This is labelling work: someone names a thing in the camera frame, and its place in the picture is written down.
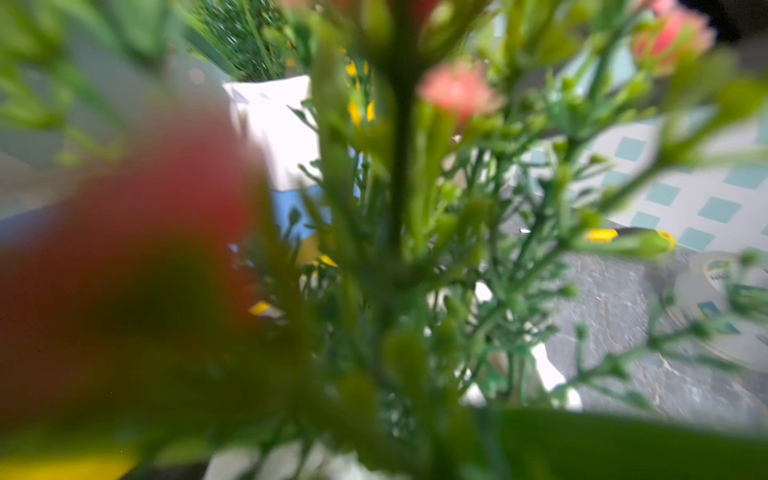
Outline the pink flower pot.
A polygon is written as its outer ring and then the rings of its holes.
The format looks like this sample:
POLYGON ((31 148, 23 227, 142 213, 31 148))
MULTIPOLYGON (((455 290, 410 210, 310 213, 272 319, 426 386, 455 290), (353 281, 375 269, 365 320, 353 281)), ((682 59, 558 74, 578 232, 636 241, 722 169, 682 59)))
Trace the pink flower pot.
POLYGON ((228 447, 296 447, 406 479, 763 479, 764 436, 571 413, 580 387, 650 410, 632 361, 707 340, 661 326, 534 381, 570 253, 662 260, 588 233, 678 167, 767 77, 663 1, 282 1, 265 37, 310 92, 299 193, 318 257, 273 217, 268 144, 169 82, 178 1, 5 1, 1 119, 59 131, 76 186, 1 247, 1 475, 138 479, 228 447))
POLYGON ((264 150, 272 188, 310 185, 319 147, 303 105, 310 93, 308 29, 291 22, 277 1, 193 1, 187 12, 189 41, 229 77, 223 88, 264 150))

